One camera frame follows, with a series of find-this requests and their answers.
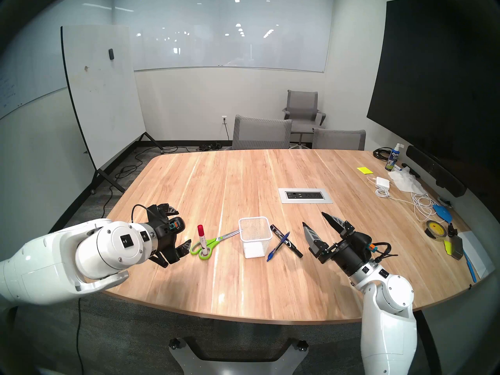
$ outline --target white power adapter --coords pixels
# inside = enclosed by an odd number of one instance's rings
[[[377,180],[375,181],[375,185],[377,188],[382,188],[385,190],[389,190],[389,180],[383,179],[381,177],[377,177]]]

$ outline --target chair armrest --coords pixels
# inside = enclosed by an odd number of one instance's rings
[[[320,123],[318,123],[318,119],[319,119],[319,116],[320,116],[320,115],[321,115],[321,122],[320,122]],[[315,123],[316,123],[316,124],[319,124],[319,125],[321,126],[321,125],[323,124],[323,121],[324,121],[324,119],[325,119],[326,117],[327,117],[327,115],[326,115],[324,112],[320,112],[320,111],[318,110],[318,112],[316,113],[316,120],[315,120]]]

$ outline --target mesh pencil holder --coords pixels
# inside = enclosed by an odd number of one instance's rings
[[[265,256],[272,238],[268,218],[265,216],[241,218],[238,224],[245,258]]]

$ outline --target conference table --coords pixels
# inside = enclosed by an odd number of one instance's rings
[[[373,242],[387,241],[392,254],[381,264],[410,281],[413,310],[457,296],[470,288],[465,258],[447,255],[443,242],[424,233],[413,205],[381,198],[369,177],[388,179],[385,163],[372,152],[266,149],[161,155],[152,159],[114,206],[109,219],[130,221],[134,204],[169,203],[186,223],[176,246],[198,241],[197,225],[207,239],[238,229],[238,220],[265,216],[304,255],[282,247],[272,260],[245,259],[239,235],[222,241],[210,259],[191,254],[166,269],[152,261],[132,266],[130,277],[107,290],[112,296],[168,311],[206,318],[276,324],[360,321],[362,294],[333,261],[321,264],[309,252],[302,222],[325,242],[340,236],[324,220],[324,211],[348,220]],[[424,188],[434,196],[425,184]],[[278,188],[324,188],[331,204],[282,204]],[[390,195],[410,200],[392,186]],[[459,231],[469,228],[451,210]],[[136,208],[135,222],[147,221]],[[270,248],[279,240],[273,235]]]

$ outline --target red marker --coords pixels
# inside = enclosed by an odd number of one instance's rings
[[[207,255],[209,249],[206,248],[205,232],[203,231],[203,226],[200,224],[198,226],[199,244],[202,246],[202,255]]]

